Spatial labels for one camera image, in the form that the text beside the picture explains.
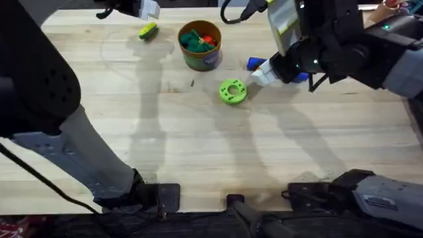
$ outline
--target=small bucket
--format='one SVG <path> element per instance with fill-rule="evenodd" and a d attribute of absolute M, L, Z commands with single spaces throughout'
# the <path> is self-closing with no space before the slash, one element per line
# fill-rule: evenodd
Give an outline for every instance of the small bucket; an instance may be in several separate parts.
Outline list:
<path fill-rule="evenodd" d="M 208 52 L 204 53 L 194 53 L 187 50 L 181 43 L 180 37 L 183 34 L 189 33 L 194 29 L 200 36 L 209 35 L 211 36 L 216 43 L 216 47 Z M 186 64 L 197 71 L 209 71 L 215 69 L 219 64 L 220 47 L 221 47 L 221 34 L 220 30 L 216 25 L 205 20 L 195 20 L 185 24 L 178 34 L 178 41 L 180 49 L 184 54 L 184 59 Z"/>

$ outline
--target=wooden table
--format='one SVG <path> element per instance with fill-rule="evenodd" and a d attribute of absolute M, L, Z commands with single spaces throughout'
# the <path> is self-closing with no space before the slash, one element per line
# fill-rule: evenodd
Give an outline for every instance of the wooden table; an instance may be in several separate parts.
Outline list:
<path fill-rule="evenodd" d="M 388 91 L 348 79 L 311 94 L 306 83 L 275 82 L 250 85 L 239 106 L 222 103 L 223 80 L 250 83 L 248 58 L 276 52 L 266 14 L 231 26 L 214 8 L 162 9 L 159 35 L 145 44 L 137 34 L 146 22 L 119 13 L 98 20 L 96 12 L 58 11 L 44 32 L 79 77 L 95 128 L 148 182 L 179 183 L 182 211 L 221 210 L 228 193 L 246 195 L 257 208 L 286 210 L 280 192 L 287 183 L 332 180 L 353 168 L 423 183 L 420 136 L 406 101 Z M 223 61 L 208 73 L 185 65 L 176 39 L 197 19 L 216 23 L 223 35 Z M 50 162 L 6 146 L 95 206 L 84 186 Z M 4 158 L 0 191 L 0 214 L 86 212 Z"/>

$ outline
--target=green toy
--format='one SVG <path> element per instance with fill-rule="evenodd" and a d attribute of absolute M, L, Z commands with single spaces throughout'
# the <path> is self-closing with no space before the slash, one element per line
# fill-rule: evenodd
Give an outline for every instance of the green toy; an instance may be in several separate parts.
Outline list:
<path fill-rule="evenodd" d="M 247 87 L 238 79 L 228 79 L 220 85 L 219 94 L 225 103 L 239 104 L 247 97 Z"/>
<path fill-rule="evenodd" d="M 150 40 L 157 32 L 159 31 L 159 27 L 157 24 L 152 22 L 144 26 L 141 31 L 139 31 L 138 37 L 141 40 L 148 41 Z"/>
<path fill-rule="evenodd" d="M 194 53 L 204 53 L 214 49 L 215 46 L 204 42 L 203 38 L 195 30 L 183 34 L 180 37 L 180 43 L 189 51 Z"/>

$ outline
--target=cable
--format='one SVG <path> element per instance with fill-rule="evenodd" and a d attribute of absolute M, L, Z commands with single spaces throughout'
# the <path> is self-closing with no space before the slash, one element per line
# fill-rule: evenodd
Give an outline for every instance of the cable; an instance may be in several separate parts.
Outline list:
<path fill-rule="evenodd" d="M 228 4 L 231 2 L 231 0 L 224 0 L 224 2 L 222 3 L 222 8 L 220 8 L 220 18 L 222 19 L 222 21 L 226 24 L 237 24 L 241 22 L 241 19 L 234 19 L 234 20 L 228 20 L 225 17 L 225 10 L 226 7 L 228 6 Z"/>
<path fill-rule="evenodd" d="M 2 153 L 4 156 L 9 158 L 11 161 L 13 161 L 15 164 L 19 165 L 21 168 L 26 170 L 28 173 L 32 174 L 32 176 L 36 177 L 39 181 L 44 183 L 46 186 L 51 188 L 54 192 L 56 192 L 59 196 L 61 196 L 64 200 L 71 202 L 73 204 L 76 204 L 78 206 L 81 206 L 83 208 L 86 208 L 90 212 L 94 214 L 99 214 L 98 211 L 96 211 L 94 208 L 90 207 L 88 204 L 83 203 L 81 201 L 78 201 L 76 199 L 71 198 L 68 196 L 64 191 L 62 191 L 58 186 L 56 186 L 52 181 L 48 180 L 46 177 L 41 175 L 38 171 L 36 171 L 34 168 L 32 168 L 29 164 L 25 163 L 22 159 L 17 157 L 14 153 L 9 151 L 2 143 L 0 143 L 0 153 Z"/>
<path fill-rule="evenodd" d="M 314 92 L 317 87 L 320 86 L 320 84 L 322 84 L 327 78 L 329 78 L 329 75 L 326 73 L 325 75 L 323 75 L 315 84 L 313 84 L 313 74 L 309 74 L 309 92 L 312 93 Z"/>

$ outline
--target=green donut toy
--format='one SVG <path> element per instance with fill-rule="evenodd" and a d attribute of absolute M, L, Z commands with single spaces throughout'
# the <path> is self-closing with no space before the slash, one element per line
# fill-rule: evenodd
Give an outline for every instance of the green donut toy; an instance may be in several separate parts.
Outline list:
<path fill-rule="evenodd" d="M 238 79 L 228 79 L 220 85 L 219 94 L 223 102 L 239 104 L 247 97 L 247 87 Z"/>

